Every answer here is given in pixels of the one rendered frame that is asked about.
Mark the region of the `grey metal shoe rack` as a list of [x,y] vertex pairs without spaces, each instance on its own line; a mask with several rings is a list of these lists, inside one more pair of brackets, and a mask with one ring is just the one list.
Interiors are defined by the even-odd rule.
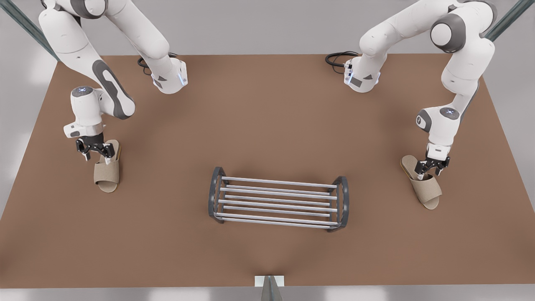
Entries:
[[208,214],[221,224],[246,222],[333,232],[348,223],[349,185],[344,176],[331,184],[230,177],[218,166],[211,179]]

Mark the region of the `beige right slipper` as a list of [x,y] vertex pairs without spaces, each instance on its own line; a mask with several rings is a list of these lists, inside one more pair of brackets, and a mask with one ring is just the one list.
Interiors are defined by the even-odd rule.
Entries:
[[109,164],[106,162],[107,159],[100,155],[99,162],[95,163],[94,181],[102,191],[111,193],[119,184],[119,154],[121,146],[117,140],[109,140],[106,143],[113,145],[115,154],[110,159]]

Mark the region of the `beige slipper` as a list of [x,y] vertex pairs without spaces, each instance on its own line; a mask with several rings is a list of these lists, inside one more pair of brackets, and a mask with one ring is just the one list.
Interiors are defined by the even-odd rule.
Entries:
[[414,156],[404,156],[400,160],[400,164],[409,177],[418,200],[425,208],[433,210],[438,206],[439,197],[443,193],[434,175],[425,173],[422,175],[423,178],[419,179],[419,175],[415,171],[417,162],[418,160]]
[[102,191],[111,193],[119,184],[119,154],[121,146],[117,140],[109,140],[106,143],[113,145],[115,154],[110,159],[109,164],[106,162],[107,159],[100,155],[99,162],[95,163],[94,181]]

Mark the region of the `beige left slipper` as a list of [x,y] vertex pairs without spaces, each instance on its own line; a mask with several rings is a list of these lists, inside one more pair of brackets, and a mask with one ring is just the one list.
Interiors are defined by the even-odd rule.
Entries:
[[439,197],[443,193],[434,175],[425,173],[422,175],[423,178],[419,179],[419,175],[415,171],[417,162],[418,160],[414,156],[404,156],[400,160],[400,164],[409,177],[418,200],[425,208],[433,210],[438,206]]

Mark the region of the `silver frame post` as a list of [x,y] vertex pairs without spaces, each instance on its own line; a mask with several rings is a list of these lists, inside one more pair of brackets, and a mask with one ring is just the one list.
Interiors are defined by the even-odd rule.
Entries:
[[282,275],[256,275],[255,286],[262,287],[261,301],[283,301],[279,286],[285,286]]
[[28,17],[23,13],[12,0],[0,0],[0,8],[2,8],[18,25],[20,25],[32,38],[38,42],[52,57],[57,61],[61,61],[59,57],[52,50],[50,44],[46,40],[42,30],[40,30]]
[[512,25],[535,0],[518,0],[515,5],[484,35],[484,38],[494,42],[499,36]]

